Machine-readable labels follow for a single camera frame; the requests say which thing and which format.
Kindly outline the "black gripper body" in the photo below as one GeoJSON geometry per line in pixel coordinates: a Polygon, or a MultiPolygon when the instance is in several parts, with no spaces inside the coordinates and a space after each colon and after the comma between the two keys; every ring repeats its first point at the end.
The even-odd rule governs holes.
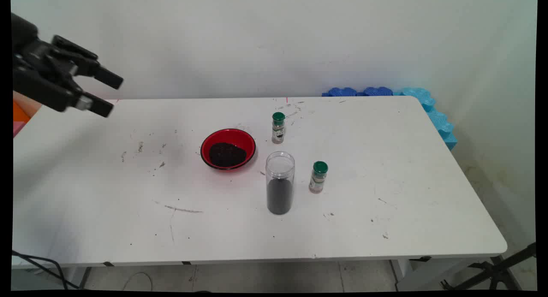
{"type": "Polygon", "coordinates": [[[49,82],[72,79],[72,62],[53,44],[39,39],[39,30],[31,22],[12,13],[12,54],[16,65],[36,71],[49,82]]]}

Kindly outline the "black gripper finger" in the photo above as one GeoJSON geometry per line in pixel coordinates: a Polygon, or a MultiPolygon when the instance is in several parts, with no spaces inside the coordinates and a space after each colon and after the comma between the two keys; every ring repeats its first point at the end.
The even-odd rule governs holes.
{"type": "Polygon", "coordinates": [[[52,57],[66,65],[72,76],[95,78],[113,89],[121,87],[124,79],[101,65],[95,53],[59,35],[53,36],[51,45],[52,57]]]}
{"type": "Polygon", "coordinates": [[[111,102],[84,92],[80,88],[69,89],[49,82],[37,71],[27,68],[12,69],[12,88],[14,92],[57,112],[64,112],[68,107],[74,107],[79,110],[89,110],[107,118],[114,108],[111,102]]]}

